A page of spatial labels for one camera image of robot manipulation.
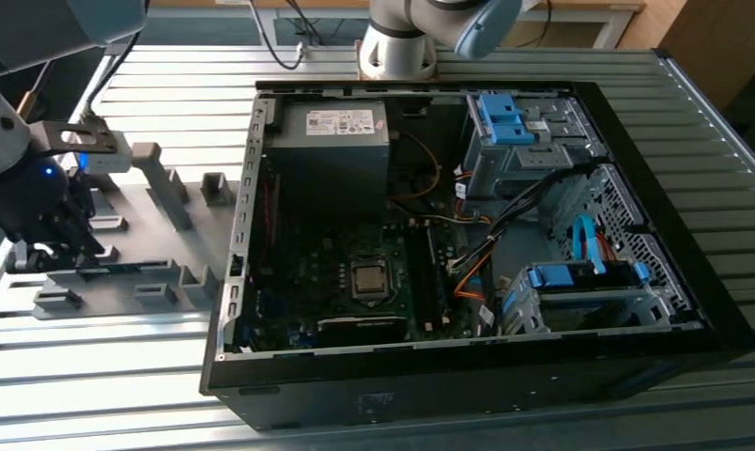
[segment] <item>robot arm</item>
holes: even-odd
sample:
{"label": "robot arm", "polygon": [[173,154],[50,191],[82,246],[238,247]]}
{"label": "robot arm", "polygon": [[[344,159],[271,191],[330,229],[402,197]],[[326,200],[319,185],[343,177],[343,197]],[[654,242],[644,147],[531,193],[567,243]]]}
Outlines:
{"label": "robot arm", "polygon": [[380,0],[370,6],[370,27],[359,52],[362,73],[378,80],[422,80],[435,73],[431,39],[467,59],[500,44],[522,0]]}
{"label": "robot arm", "polygon": [[[0,75],[107,45],[143,21],[142,0],[0,0]],[[63,142],[63,131],[90,134],[95,144]],[[18,244],[11,271],[73,268],[105,252],[89,223],[95,211],[85,174],[67,172],[53,157],[69,151],[114,153],[105,124],[29,125],[0,95],[0,228]]]}

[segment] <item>blue plastic latch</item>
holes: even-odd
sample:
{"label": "blue plastic latch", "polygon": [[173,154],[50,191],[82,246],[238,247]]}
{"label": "blue plastic latch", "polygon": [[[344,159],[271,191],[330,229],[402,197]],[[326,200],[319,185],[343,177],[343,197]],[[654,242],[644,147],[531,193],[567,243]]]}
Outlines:
{"label": "blue plastic latch", "polygon": [[647,284],[651,281],[651,270],[648,270],[648,265],[638,261],[634,264],[634,271],[638,273],[642,283]]}
{"label": "blue plastic latch", "polygon": [[523,111],[516,108],[512,96],[508,94],[482,94],[480,114],[487,122],[495,144],[523,144],[536,142],[532,133],[526,129]]}
{"label": "blue plastic latch", "polygon": [[87,153],[77,153],[77,166],[83,171],[89,167],[89,154]]}
{"label": "blue plastic latch", "polygon": [[539,266],[536,268],[542,273],[546,287],[571,287],[575,285],[567,265]]}
{"label": "blue plastic latch", "polygon": [[528,270],[528,278],[531,279],[531,286],[534,288],[539,288],[544,285],[544,283],[542,282],[542,275],[539,274],[539,270],[536,268]]}
{"label": "blue plastic latch", "polygon": [[506,312],[508,312],[510,308],[512,308],[514,301],[516,301],[516,291],[503,303],[503,315],[506,315]]}
{"label": "blue plastic latch", "polygon": [[[580,248],[582,235],[587,244],[587,255],[583,255]],[[583,260],[584,258],[592,262],[598,274],[606,274],[606,265],[603,264],[603,253],[600,252],[600,243],[595,233],[595,221],[588,214],[582,213],[576,216],[574,222],[574,258]]]}

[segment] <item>gray metal bracket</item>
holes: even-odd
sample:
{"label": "gray metal bracket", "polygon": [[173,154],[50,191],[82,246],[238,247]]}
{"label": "gray metal bracket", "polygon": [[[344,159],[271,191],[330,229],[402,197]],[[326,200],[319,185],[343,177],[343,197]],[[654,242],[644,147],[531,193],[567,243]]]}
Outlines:
{"label": "gray metal bracket", "polygon": [[178,173],[173,171],[170,174],[161,164],[161,146],[158,143],[134,144],[133,166],[143,172],[153,188],[151,196],[162,206],[175,229],[186,230],[191,228],[191,216],[189,216],[183,207],[186,189],[179,182]]}
{"label": "gray metal bracket", "polygon": [[85,271],[50,272],[35,297],[33,316],[63,319],[207,310],[219,294],[219,279],[163,260],[115,264]]}

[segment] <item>aluminum profile table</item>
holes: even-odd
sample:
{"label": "aluminum profile table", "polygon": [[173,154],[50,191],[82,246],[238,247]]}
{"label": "aluminum profile table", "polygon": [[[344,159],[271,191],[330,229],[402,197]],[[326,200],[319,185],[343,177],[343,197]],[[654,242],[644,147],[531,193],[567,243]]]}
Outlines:
{"label": "aluminum profile table", "polygon": [[[600,84],[755,328],[755,157],[674,62],[544,49],[440,57],[444,79]],[[161,142],[183,180],[234,179],[255,81],[355,77],[351,49],[314,53],[291,73],[270,58],[259,48],[138,47],[95,110],[131,141]],[[0,450],[755,450],[755,352],[616,403],[262,435],[198,393],[207,314],[39,321],[30,277],[0,272]]]}

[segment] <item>sticker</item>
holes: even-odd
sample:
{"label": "sticker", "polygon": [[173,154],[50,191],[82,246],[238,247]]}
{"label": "sticker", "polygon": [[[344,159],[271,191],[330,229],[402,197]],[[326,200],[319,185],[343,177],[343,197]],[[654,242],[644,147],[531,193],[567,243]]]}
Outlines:
{"label": "sticker", "polygon": [[526,127],[528,130],[548,130],[548,123],[544,120],[532,120],[526,122]]}
{"label": "sticker", "polygon": [[394,404],[396,395],[392,392],[370,393],[358,397],[358,412],[366,415],[384,414]]}
{"label": "sticker", "polygon": [[467,200],[467,185],[464,183],[455,184],[455,196],[459,199]]}
{"label": "sticker", "polygon": [[480,311],[478,312],[478,315],[487,324],[494,325],[494,313],[492,310],[490,310],[486,305],[480,306]]}
{"label": "sticker", "polygon": [[305,134],[374,134],[372,110],[311,111],[305,117]]}

